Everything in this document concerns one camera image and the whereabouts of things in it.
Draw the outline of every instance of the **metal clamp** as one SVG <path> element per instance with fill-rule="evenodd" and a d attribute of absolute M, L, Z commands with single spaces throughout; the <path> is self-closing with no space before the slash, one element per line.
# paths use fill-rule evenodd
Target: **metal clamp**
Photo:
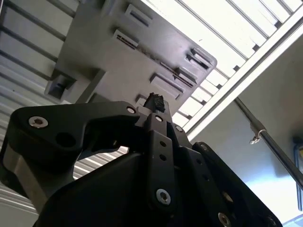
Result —
<path fill-rule="evenodd" d="M 260 139 L 261 139 L 260 133 L 263 132 L 263 131 L 266 131 L 266 129 L 261 129 L 260 131 L 258 131 L 257 133 L 255 133 L 255 136 L 250 141 L 250 144 L 258 143 L 260 141 Z"/>

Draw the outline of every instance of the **rectangular slot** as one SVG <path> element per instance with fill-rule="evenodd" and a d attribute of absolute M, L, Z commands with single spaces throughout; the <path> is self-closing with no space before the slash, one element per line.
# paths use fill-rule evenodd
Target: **rectangular slot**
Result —
<path fill-rule="evenodd" d="M 160 61 L 160 65 L 163 66 L 164 68 L 166 68 L 172 74 L 176 74 L 176 72 L 172 68 L 170 68 L 167 64 L 165 64 L 164 62 Z"/>
<path fill-rule="evenodd" d="M 192 86 L 197 84 L 196 80 L 197 77 L 195 77 L 192 73 L 190 73 L 185 68 L 178 68 L 177 69 L 178 76 L 182 79 L 184 79 L 187 83 L 190 83 Z"/>
<path fill-rule="evenodd" d="M 209 66 L 206 65 L 204 62 L 202 61 L 199 61 L 198 59 L 196 59 L 194 56 L 191 56 L 191 55 L 187 55 L 187 59 L 188 61 L 193 64 L 194 66 L 198 67 L 198 68 L 201 68 L 203 70 L 208 70 L 209 69 Z"/>
<path fill-rule="evenodd" d="M 216 70 L 211 71 L 211 73 L 206 78 L 213 85 L 218 87 L 218 85 L 224 85 L 227 82 L 227 78 L 225 78 L 222 74 L 217 72 Z"/>
<path fill-rule="evenodd" d="M 188 119 L 177 112 L 172 116 L 172 121 L 180 127 L 183 127 L 188 122 Z"/>
<path fill-rule="evenodd" d="M 164 78 L 162 75 L 154 74 L 150 79 L 150 83 L 160 88 L 174 99 L 178 99 L 183 94 L 182 89 L 180 89 L 178 85 Z"/>
<path fill-rule="evenodd" d="M 205 65 L 214 65 L 214 62 L 210 60 L 203 51 L 193 48 L 191 49 L 193 56 L 198 59 L 200 62 L 203 62 Z"/>
<path fill-rule="evenodd" d="M 186 100 L 185 103 L 180 107 L 179 111 L 193 117 L 202 107 L 203 106 L 200 103 L 198 103 L 192 97 L 189 97 L 188 100 Z"/>
<path fill-rule="evenodd" d="M 134 21 L 135 23 L 141 26 L 149 27 L 149 25 L 152 22 L 152 20 L 147 15 L 142 13 L 139 9 L 137 9 L 132 4 L 129 4 L 125 12 L 125 15 L 128 18 L 130 18 L 132 21 Z"/>
<path fill-rule="evenodd" d="M 118 29 L 115 31 L 113 37 L 116 38 L 116 39 L 118 39 L 118 40 L 120 40 L 125 45 L 129 46 L 130 48 L 132 48 L 133 50 L 135 50 L 137 48 L 137 46 L 138 46 L 138 42 L 136 42 L 135 40 L 131 39 L 127 35 L 123 34 Z"/>
<path fill-rule="evenodd" d="M 209 92 L 210 94 L 214 95 L 217 93 L 218 88 L 216 88 L 215 85 L 210 83 L 208 80 L 203 80 L 203 82 L 200 85 L 205 91 Z"/>
<path fill-rule="evenodd" d="M 208 102 L 212 98 L 210 94 L 206 93 L 199 87 L 193 92 L 192 97 L 198 100 L 199 102 Z"/>
<path fill-rule="evenodd" d="M 146 97 L 143 96 L 143 95 L 138 95 L 137 98 L 136 98 L 136 106 L 144 106 L 144 103 L 146 102 Z"/>

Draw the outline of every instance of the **white ceiling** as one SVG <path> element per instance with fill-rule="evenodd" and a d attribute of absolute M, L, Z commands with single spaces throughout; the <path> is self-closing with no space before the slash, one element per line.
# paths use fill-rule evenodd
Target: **white ceiling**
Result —
<path fill-rule="evenodd" d="M 201 120 L 210 109 L 303 16 L 301 0 L 142 1 L 218 60 L 173 116 L 190 139 L 210 122 Z"/>

